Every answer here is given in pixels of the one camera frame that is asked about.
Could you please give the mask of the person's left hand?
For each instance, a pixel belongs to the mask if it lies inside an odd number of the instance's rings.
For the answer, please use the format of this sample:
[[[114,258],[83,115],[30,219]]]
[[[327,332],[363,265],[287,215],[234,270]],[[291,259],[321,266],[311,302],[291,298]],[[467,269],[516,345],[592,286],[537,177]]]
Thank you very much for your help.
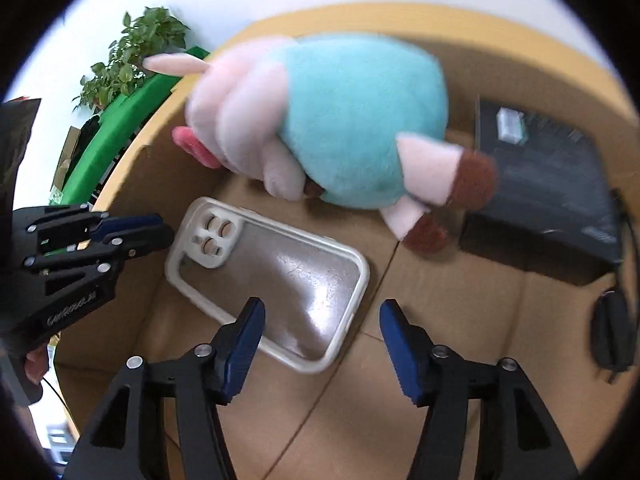
[[[43,344],[25,356],[24,371],[26,377],[35,385],[38,385],[49,370],[48,345]]]

